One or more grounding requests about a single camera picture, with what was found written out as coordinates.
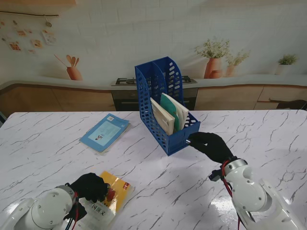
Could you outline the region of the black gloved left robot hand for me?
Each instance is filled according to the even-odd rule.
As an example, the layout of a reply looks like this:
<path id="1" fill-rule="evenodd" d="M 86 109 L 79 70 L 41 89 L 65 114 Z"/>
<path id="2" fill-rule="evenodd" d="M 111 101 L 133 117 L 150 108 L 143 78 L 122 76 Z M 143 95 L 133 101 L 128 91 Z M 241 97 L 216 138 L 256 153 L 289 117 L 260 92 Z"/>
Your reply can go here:
<path id="1" fill-rule="evenodd" d="M 69 185 L 79 198 L 85 198 L 94 203 L 105 199 L 108 186 L 109 184 L 105 183 L 103 178 L 92 172 L 82 175 Z"/>

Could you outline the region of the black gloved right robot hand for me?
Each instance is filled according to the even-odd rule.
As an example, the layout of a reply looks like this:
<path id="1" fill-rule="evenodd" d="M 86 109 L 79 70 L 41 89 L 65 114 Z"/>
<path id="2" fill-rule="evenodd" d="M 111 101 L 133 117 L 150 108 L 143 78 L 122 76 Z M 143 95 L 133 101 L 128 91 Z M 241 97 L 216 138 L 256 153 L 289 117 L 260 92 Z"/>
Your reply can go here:
<path id="1" fill-rule="evenodd" d="M 217 134 L 196 132 L 190 134 L 187 140 L 190 146 L 204 153 L 214 162 L 222 164 L 234 157 L 224 140 Z"/>

